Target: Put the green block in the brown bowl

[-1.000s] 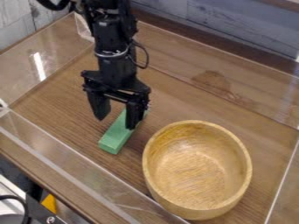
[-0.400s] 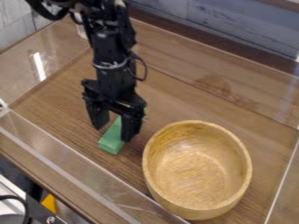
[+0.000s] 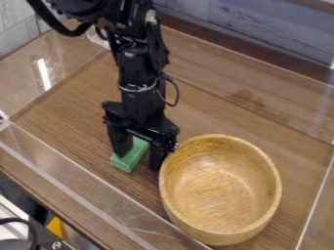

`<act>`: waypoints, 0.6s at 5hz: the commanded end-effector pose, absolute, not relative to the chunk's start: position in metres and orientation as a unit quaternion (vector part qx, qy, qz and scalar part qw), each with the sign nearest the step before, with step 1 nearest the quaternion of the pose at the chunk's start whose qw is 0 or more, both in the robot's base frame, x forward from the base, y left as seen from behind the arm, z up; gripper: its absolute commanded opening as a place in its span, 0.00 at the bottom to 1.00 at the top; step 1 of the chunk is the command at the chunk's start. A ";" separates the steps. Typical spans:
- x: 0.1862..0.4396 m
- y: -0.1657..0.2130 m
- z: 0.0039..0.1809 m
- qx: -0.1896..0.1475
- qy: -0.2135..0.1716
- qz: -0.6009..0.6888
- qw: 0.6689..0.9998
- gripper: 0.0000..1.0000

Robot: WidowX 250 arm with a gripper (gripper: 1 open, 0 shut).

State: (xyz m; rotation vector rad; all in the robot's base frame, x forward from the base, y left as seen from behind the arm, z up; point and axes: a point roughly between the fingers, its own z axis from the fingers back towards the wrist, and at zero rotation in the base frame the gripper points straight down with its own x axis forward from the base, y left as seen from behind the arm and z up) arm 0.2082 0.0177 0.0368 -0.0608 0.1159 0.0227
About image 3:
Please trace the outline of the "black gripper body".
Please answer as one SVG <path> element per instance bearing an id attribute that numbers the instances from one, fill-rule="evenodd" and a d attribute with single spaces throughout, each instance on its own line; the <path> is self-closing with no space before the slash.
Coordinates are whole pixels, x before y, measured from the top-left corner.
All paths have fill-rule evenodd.
<path id="1" fill-rule="evenodd" d="M 102 104 L 105 124 L 111 122 L 147 142 L 177 144 L 180 128 L 165 114 L 166 106 L 175 106 L 181 90 L 175 80 L 150 61 L 147 50 L 126 49 L 118 54 L 122 93 L 119 102 Z"/>

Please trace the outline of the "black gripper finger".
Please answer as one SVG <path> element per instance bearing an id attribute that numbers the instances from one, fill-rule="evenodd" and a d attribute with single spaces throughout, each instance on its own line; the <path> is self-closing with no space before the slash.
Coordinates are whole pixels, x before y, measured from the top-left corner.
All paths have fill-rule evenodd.
<path id="1" fill-rule="evenodd" d="M 133 135 L 125 127 L 117 126 L 111 122 L 107 122 L 106 125 L 114 152 L 123 157 L 134 147 Z"/>
<path id="2" fill-rule="evenodd" d="M 153 171 L 161 169 L 162 163 L 170 152 L 175 150 L 175 143 L 169 141 L 167 143 L 153 142 L 150 144 L 150 154 L 149 154 L 149 168 Z"/>

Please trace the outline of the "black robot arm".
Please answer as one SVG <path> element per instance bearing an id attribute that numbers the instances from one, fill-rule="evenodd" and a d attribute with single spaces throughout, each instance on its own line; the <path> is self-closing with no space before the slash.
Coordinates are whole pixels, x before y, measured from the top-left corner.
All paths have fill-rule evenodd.
<path id="1" fill-rule="evenodd" d="M 109 42 L 119 68 L 122 99 L 107 101 L 105 124 L 114 152 L 127 155 L 135 140 L 149 143 L 149 168 L 159 170 L 178 144 L 180 127 L 165 109 L 166 85 L 175 80 L 165 72 L 170 50 L 161 18 L 151 0 L 27 0 L 31 8 L 62 35 L 78 37 L 91 28 Z"/>

